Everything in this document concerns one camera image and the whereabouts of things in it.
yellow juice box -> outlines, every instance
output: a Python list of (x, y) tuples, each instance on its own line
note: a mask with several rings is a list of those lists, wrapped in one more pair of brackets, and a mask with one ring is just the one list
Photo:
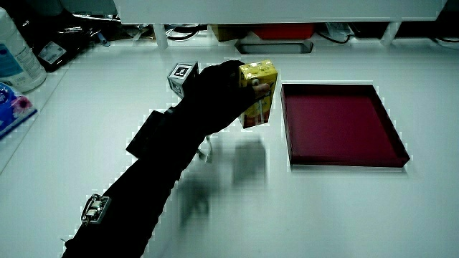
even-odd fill
[(252, 87), (253, 85), (261, 85), (267, 83), (270, 86), (270, 91), (250, 106), (239, 117), (242, 127), (249, 128), (255, 125), (267, 123), (270, 117), (271, 103), (275, 83), (278, 79), (278, 71), (270, 60), (261, 62), (249, 63), (239, 66), (239, 87)]

white bottle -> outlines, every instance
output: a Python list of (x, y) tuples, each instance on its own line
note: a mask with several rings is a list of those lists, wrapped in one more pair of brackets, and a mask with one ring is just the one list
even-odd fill
[(0, 7), (0, 82), (26, 92), (40, 86), (46, 75), (14, 22)]

hand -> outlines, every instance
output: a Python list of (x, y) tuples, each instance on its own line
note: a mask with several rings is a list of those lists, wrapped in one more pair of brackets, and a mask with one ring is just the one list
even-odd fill
[(226, 128), (270, 90), (267, 84), (239, 88), (243, 64), (230, 60), (204, 68), (191, 94), (176, 106), (199, 133), (210, 135)]

red box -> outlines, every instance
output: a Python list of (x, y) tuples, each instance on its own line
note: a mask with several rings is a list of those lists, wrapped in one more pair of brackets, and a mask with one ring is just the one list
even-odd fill
[(372, 85), (283, 84), (290, 164), (401, 168), (410, 157)]
[(309, 39), (314, 24), (257, 24), (252, 31), (261, 39)]

white table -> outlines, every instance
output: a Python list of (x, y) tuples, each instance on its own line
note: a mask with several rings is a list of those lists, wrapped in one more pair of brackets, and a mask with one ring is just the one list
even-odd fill
[[(213, 164), (185, 170), (144, 257), (458, 257), (459, 52), (424, 39), (312, 40), (303, 56), (241, 56), (209, 36), (81, 54), (0, 175), (2, 257), (62, 255), (87, 197), (134, 162), (125, 147), (148, 114), (179, 101), (166, 81), (176, 62), (266, 58), (280, 74), (270, 123), (213, 135)], [(292, 171), (280, 102), (291, 81), (372, 82), (412, 160), (395, 172)]]
[(51, 94), (56, 89), (60, 80), (64, 77), (68, 67), (69, 65), (67, 64), (57, 71), (48, 73), (46, 80), (38, 88), (24, 93), (38, 112), (16, 127), (12, 133), (5, 135), (5, 137), (0, 140), (0, 174), (8, 164), (9, 159), (13, 156), (13, 153), (19, 147), (19, 144), (21, 144), (24, 136), (29, 132), (30, 126), (47, 103), (49, 97), (51, 97)]

